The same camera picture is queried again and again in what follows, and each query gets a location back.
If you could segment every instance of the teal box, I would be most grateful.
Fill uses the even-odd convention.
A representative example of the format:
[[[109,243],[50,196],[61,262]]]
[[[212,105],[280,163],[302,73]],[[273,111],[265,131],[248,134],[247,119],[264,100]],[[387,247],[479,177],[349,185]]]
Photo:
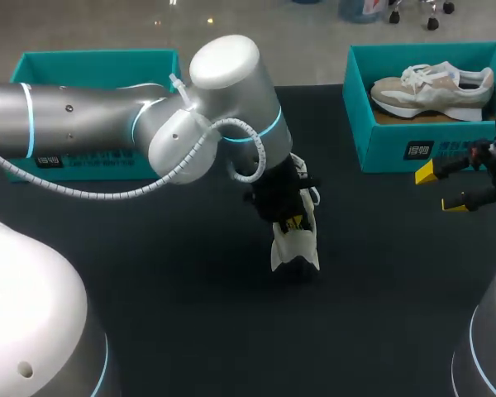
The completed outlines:
[[[496,115],[496,42],[353,45],[350,48],[343,97],[364,172],[414,172],[427,160],[405,160],[404,155],[412,147],[429,151],[432,158],[466,152],[470,141],[495,138],[493,121],[395,125],[380,125],[375,121],[368,99],[368,91],[375,81],[399,77],[408,66],[437,65],[445,60],[462,70],[481,71],[489,66],[494,71],[495,92],[490,107]]]
[[[180,77],[175,50],[88,50],[25,53],[12,83],[85,88],[120,88],[156,83],[174,88],[169,75]],[[46,180],[114,180],[157,178],[149,162],[134,151],[110,151],[15,159],[12,163]],[[11,180],[19,180],[9,175]]]

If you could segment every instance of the bottle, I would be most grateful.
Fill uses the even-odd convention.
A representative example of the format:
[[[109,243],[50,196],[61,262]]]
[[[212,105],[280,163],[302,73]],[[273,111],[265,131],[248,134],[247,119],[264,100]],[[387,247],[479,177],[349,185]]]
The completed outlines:
[[[349,22],[378,21],[386,8],[386,0],[340,0],[340,16]]]

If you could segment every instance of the white sneaker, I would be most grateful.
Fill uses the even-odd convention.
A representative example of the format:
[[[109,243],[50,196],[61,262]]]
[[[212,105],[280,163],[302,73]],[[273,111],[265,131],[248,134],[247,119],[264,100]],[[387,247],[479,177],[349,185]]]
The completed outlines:
[[[291,156],[296,165],[299,177],[307,178],[308,174],[305,161],[295,154],[291,154]],[[315,203],[312,201],[309,190],[316,197]],[[298,215],[287,220],[284,225],[278,222],[273,224],[272,271],[276,271],[280,265],[287,264],[297,258],[303,258],[317,270],[320,270],[320,263],[317,257],[316,219],[314,217],[314,206],[320,203],[320,195],[316,188],[302,189],[299,193],[301,194],[307,219],[303,219],[303,215]]]
[[[490,68],[466,72],[443,62],[410,66],[401,78],[381,79],[371,89],[371,98],[399,117],[412,118],[433,110],[456,120],[479,122],[481,109],[493,91],[494,72]]]

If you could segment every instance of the chair wheel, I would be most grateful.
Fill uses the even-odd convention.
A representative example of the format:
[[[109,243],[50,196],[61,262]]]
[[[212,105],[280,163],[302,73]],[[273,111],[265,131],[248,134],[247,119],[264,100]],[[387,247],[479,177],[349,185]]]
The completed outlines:
[[[393,11],[389,16],[389,23],[395,24],[399,22],[400,22],[400,15],[398,14],[398,11]]]
[[[455,10],[454,3],[453,2],[445,2],[443,4],[443,11],[445,14],[452,14]]]
[[[436,18],[428,19],[428,30],[434,31],[439,27],[439,21]]]

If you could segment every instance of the black mat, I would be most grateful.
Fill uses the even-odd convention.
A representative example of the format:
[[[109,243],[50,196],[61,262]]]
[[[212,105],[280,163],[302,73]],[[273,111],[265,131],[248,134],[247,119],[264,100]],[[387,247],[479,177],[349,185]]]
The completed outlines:
[[[496,206],[441,212],[482,173],[416,187],[363,175],[341,86],[278,88],[294,151],[322,178],[321,279],[278,285],[270,229],[218,161],[125,203],[11,185],[0,219],[74,263],[124,396],[450,396],[455,344],[496,273]],[[74,184],[119,191],[139,183]]]

